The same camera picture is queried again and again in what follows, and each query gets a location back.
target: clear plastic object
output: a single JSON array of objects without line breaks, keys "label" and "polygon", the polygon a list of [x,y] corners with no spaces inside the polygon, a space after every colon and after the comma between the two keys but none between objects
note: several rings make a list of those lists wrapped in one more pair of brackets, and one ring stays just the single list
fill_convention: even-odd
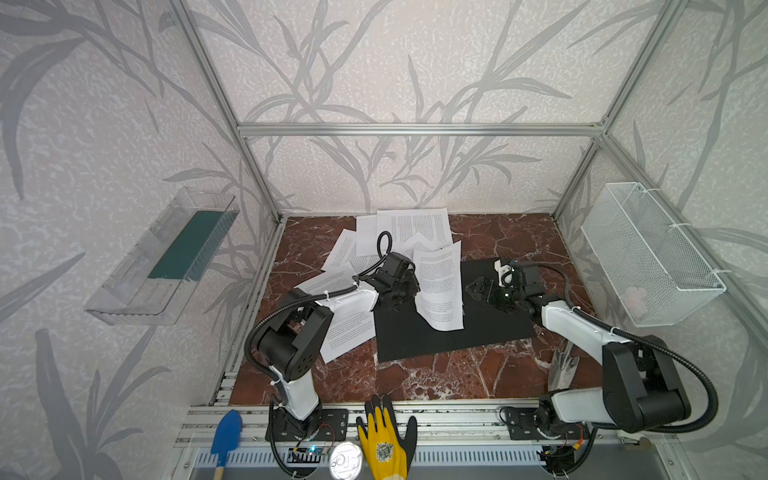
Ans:
[{"label": "clear plastic object", "polygon": [[110,325],[173,325],[239,207],[231,194],[182,188],[85,311]]},{"label": "clear plastic object", "polygon": [[674,325],[725,291],[642,184],[606,184],[581,230],[636,326]]}]

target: green sheet in bin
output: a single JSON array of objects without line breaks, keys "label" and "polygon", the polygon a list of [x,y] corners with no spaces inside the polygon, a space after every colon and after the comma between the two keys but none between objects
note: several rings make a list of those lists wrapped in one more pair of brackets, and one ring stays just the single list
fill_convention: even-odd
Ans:
[{"label": "green sheet in bin", "polygon": [[[216,210],[195,212],[176,240],[158,260],[149,273],[149,278],[182,280],[224,214],[225,212]],[[213,256],[215,253],[214,250],[209,254]],[[189,280],[199,282],[203,273],[205,273],[205,269],[195,269],[194,272],[190,273]]]}]

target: wallpaper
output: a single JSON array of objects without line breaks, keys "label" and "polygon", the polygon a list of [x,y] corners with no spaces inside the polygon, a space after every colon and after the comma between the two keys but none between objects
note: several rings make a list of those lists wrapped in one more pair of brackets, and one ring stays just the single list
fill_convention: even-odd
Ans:
[{"label": "wallpaper", "polygon": [[692,2],[611,134],[768,313],[768,2]]},{"label": "wallpaper", "polygon": [[[0,0],[0,478],[156,478],[274,231],[164,2]],[[174,326],[83,308],[176,192],[240,215]]]},{"label": "wallpaper", "polygon": [[[572,202],[558,221],[571,258],[581,274],[598,315],[637,335],[659,336],[675,352],[699,366],[717,389],[720,410],[704,429],[679,435],[703,480],[757,480],[768,468],[768,353],[749,337],[722,298],[698,309],[674,326],[632,325],[581,225],[607,182],[629,181],[606,153],[596,156]],[[697,418],[706,394],[696,377],[678,368]]]},{"label": "wallpaper", "polygon": [[[662,2],[189,4],[241,123],[591,123],[607,110]],[[295,214],[551,211],[543,206],[554,206],[587,143],[249,140],[281,210]]]}]

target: yellow glove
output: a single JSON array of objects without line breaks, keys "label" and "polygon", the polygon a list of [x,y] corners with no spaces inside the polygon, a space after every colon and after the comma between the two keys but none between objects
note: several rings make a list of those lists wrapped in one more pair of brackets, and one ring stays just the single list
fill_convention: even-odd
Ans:
[{"label": "yellow glove", "polygon": [[416,451],[416,417],[408,420],[406,437],[401,439],[389,395],[385,395],[381,402],[378,396],[373,396],[370,402],[366,402],[366,416],[368,429],[362,419],[357,417],[357,432],[373,478],[406,480]]}]

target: red marble tabletop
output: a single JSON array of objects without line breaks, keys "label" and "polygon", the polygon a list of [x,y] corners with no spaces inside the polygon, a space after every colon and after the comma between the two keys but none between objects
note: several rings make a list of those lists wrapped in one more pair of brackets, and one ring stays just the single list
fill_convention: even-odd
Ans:
[{"label": "red marble tabletop", "polygon": [[[591,302],[554,222],[547,214],[449,215],[453,240],[462,241],[462,260],[510,257],[560,263],[571,277],[571,298],[592,311]],[[258,318],[277,307],[295,285],[322,273],[342,229],[355,230],[355,217],[291,217],[277,250]],[[562,294],[563,280],[541,269],[548,291]],[[376,339],[313,367],[317,394],[324,402],[361,402],[389,393],[394,400],[528,398],[546,392],[549,365],[562,337],[538,326],[532,339],[514,340],[437,355],[379,363]],[[573,387],[601,384],[601,367],[578,348]],[[274,392],[269,379],[244,363],[230,405],[264,405]]]}]

